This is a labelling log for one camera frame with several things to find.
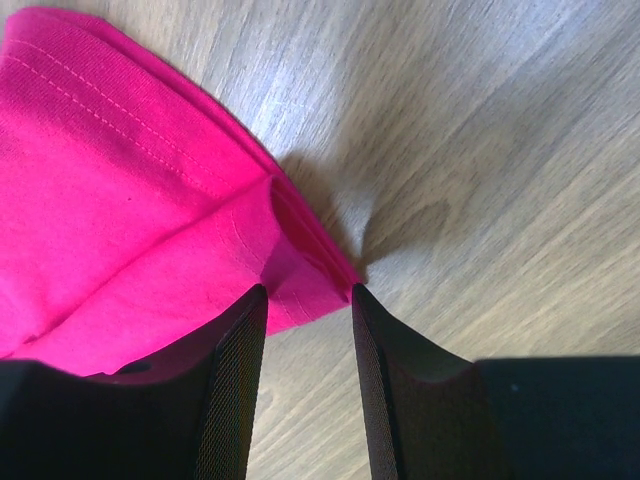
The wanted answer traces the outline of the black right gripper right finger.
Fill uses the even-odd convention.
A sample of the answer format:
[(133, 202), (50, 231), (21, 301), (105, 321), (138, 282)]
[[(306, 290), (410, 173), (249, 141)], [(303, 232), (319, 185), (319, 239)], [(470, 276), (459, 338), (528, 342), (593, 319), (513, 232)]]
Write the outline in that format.
[(635, 356), (465, 360), (352, 290), (375, 479), (635, 479)]

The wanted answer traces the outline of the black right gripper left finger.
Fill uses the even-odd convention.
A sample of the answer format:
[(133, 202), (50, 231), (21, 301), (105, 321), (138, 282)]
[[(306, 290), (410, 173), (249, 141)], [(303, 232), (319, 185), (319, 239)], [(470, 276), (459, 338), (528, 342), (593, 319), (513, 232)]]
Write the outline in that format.
[(268, 298), (220, 316), (111, 375), (31, 360), (1, 365), (5, 479), (242, 479)]

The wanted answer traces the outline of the pink t-shirt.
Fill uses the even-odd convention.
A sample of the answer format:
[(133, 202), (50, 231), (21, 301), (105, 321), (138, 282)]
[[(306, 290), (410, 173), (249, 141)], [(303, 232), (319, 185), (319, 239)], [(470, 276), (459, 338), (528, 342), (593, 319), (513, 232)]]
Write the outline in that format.
[(113, 373), (249, 288), (269, 333), (358, 275), (220, 103), (106, 21), (49, 7), (1, 42), (1, 355)]

